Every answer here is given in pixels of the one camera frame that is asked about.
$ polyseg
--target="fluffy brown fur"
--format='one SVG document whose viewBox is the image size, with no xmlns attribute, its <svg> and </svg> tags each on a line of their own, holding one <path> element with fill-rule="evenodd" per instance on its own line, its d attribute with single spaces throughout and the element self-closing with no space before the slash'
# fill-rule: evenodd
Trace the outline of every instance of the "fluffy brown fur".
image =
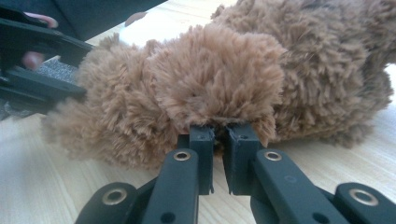
<svg viewBox="0 0 396 224">
<path fill-rule="evenodd" d="M 392 94 L 396 0 L 241 0 L 180 38 L 118 36 L 78 71 L 83 103 L 43 121 L 72 158 L 155 167 L 191 124 L 250 122 L 262 143 L 322 138 L 352 147 Z"/>
</svg>

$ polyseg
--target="wooden table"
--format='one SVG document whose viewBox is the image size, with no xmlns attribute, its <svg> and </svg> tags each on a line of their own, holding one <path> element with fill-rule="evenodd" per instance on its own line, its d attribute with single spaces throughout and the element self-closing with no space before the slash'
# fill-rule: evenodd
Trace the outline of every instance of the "wooden table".
<svg viewBox="0 0 396 224">
<path fill-rule="evenodd" d="M 227 6 L 233 2 L 168 1 L 152 10 L 166 12 L 188 26 L 208 23 L 220 3 Z M 120 28 L 90 42 L 95 44 Z M 396 83 L 395 67 L 391 73 Z M 140 187 L 157 174 L 122 170 L 99 161 L 70 161 L 42 140 L 41 118 L 34 115 L 0 121 L 0 223 L 73 223 L 102 186 L 120 181 Z M 291 141 L 273 147 L 285 150 L 323 189 L 334 192 L 338 184 L 360 182 L 396 202 L 396 103 L 381 111 L 373 123 L 375 133 L 352 149 L 314 141 Z M 200 197 L 199 223 L 255 223 L 249 197 L 229 195 L 222 164 L 216 161 L 214 167 L 215 194 Z"/>
</svg>

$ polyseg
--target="plush toy head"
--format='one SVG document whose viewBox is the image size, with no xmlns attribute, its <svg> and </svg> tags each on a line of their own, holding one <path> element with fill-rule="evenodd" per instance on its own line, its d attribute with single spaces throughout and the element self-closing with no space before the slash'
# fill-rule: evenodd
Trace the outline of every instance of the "plush toy head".
<svg viewBox="0 0 396 224">
<path fill-rule="evenodd" d="M 106 38 L 78 69 L 87 89 L 44 119 L 72 158 L 156 167 L 189 126 L 249 122 L 266 146 L 352 146 L 389 103 L 396 1 L 239 1 L 178 38 Z"/>
</svg>

